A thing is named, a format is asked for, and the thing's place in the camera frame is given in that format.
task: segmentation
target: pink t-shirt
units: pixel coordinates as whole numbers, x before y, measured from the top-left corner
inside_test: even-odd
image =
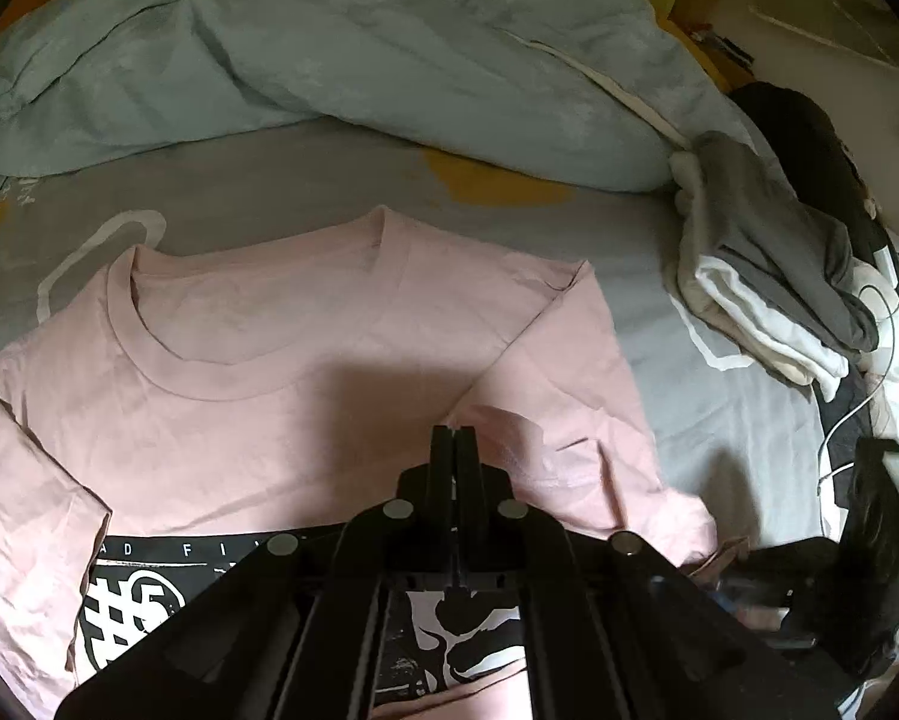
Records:
[[[0,353],[0,674],[38,718],[74,688],[107,532],[340,522],[393,497],[440,423],[475,425],[482,460],[569,528],[628,527],[677,565],[715,547],[702,503],[659,480],[589,264],[385,208],[218,254],[132,248]],[[518,685],[456,700],[495,720]]]

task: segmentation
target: bed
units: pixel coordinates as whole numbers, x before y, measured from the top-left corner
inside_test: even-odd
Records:
[[[581,84],[579,94],[594,94]],[[686,121],[695,115],[683,113]],[[665,481],[700,495],[720,538],[771,545],[820,533],[815,397],[770,375],[676,298],[682,224],[671,190],[627,194],[600,189],[596,179],[592,188],[558,183],[333,117],[304,119],[2,181],[0,348],[64,307],[136,242],[179,255],[223,250],[386,204],[479,240],[590,261],[635,372]],[[475,156],[507,164],[491,151],[475,149]]]

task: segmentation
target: wire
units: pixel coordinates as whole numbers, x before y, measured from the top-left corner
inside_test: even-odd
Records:
[[[817,498],[822,496],[822,485],[825,484],[825,482],[827,482],[829,479],[832,479],[836,474],[842,473],[846,469],[851,469],[852,466],[855,466],[854,463],[847,463],[844,466],[839,466],[835,471],[829,471],[827,474],[822,475],[822,455],[825,454],[825,451],[829,447],[830,440],[832,440],[832,437],[835,435],[836,431],[841,428],[841,426],[849,422],[851,418],[857,415],[857,413],[863,410],[868,404],[873,402],[875,396],[877,396],[879,392],[882,391],[883,386],[886,384],[886,379],[889,378],[889,371],[892,370],[892,363],[895,362],[895,343],[897,342],[897,338],[895,337],[895,315],[899,313],[899,303],[895,308],[895,311],[893,311],[891,308],[889,308],[889,301],[886,299],[883,293],[880,292],[878,287],[876,287],[874,284],[865,285],[865,287],[859,290],[860,297],[862,296],[862,293],[865,292],[865,290],[875,290],[875,293],[879,295],[879,299],[882,300],[883,305],[886,306],[886,314],[889,318],[889,326],[892,327],[892,351],[889,353],[889,365],[886,365],[886,372],[882,374],[882,378],[879,380],[879,384],[872,392],[870,392],[868,397],[862,403],[852,409],[846,416],[836,422],[836,424],[832,426],[832,428],[826,434],[825,438],[822,440],[822,445],[819,447],[819,453],[817,453],[816,455],[817,468],[819,469],[820,473],[819,483],[816,485]],[[822,529],[822,533],[825,533],[825,522],[822,519],[822,507],[820,507],[819,509],[819,524],[820,528]]]

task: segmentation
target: bed sheet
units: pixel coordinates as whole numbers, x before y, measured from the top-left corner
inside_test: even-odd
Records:
[[[769,545],[820,532],[811,391],[778,381],[673,300],[681,219],[671,194],[544,182],[336,119],[14,179],[0,196],[0,348],[136,242],[177,255],[241,247],[379,203],[539,256],[590,260],[666,482],[702,496],[720,538]]]

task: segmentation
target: white cloth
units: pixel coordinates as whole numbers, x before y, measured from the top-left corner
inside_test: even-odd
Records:
[[[699,158],[689,151],[680,151],[670,157],[670,167],[681,187],[676,193],[676,208],[685,217],[678,288],[690,311],[793,384],[806,386],[818,381],[822,397],[831,401],[841,379],[849,373],[849,361],[769,306],[743,283],[732,266],[700,253],[693,213],[694,208],[705,205]]]
[[[873,397],[870,413],[873,418],[873,435],[880,439],[894,439],[899,442],[899,296],[885,276],[873,266],[856,261],[853,270],[853,291],[868,306],[879,327],[879,346],[871,354],[863,355],[860,370],[865,373],[865,385],[869,392],[879,386],[886,377],[881,391]],[[886,311],[886,304],[874,290],[865,290],[865,285],[873,285],[892,309],[892,322]],[[895,352],[892,352],[892,323],[895,323]]]

